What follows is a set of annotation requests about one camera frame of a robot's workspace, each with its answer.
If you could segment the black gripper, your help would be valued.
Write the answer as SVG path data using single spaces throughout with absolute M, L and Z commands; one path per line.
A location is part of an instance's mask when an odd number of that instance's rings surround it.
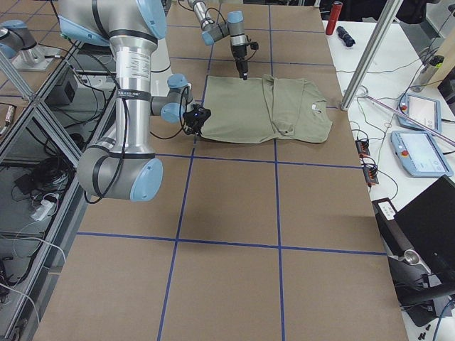
M 248 78 L 248 65 L 246 61 L 247 46 L 232 45 L 232 56 L 234 57 L 236 68 L 239 72 L 239 78 L 246 80 Z
M 199 117 L 189 117 L 184 119 L 183 131 L 185 134 L 200 136 L 205 119 Z

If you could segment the spare grey robot arm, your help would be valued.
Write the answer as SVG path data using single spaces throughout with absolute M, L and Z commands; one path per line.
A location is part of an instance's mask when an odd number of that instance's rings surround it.
M 20 20 L 1 23 L 1 52 L 19 71 L 46 71 L 60 49 L 39 45 L 27 25 Z

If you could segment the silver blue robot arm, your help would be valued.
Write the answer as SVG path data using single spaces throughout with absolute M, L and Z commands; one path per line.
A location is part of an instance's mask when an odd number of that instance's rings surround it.
M 190 10 L 196 15 L 202 29 L 202 39 L 205 45 L 214 45 L 219 40 L 229 37 L 230 49 L 239 78 L 247 80 L 248 61 L 247 48 L 257 49 L 257 44 L 245 34 L 244 18 L 241 11 L 231 11 L 222 23 L 216 23 L 209 15 L 209 8 L 204 1 L 188 1 Z
M 161 186 L 164 167 L 149 143 L 150 118 L 179 123 L 199 135 L 210 111 L 193 101 L 184 75 L 152 71 L 153 61 L 168 62 L 163 1 L 60 1 L 63 35 L 107 46 L 116 63 L 113 77 L 116 119 L 107 133 L 86 148 L 77 179 L 87 195 L 134 202 L 149 201 Z

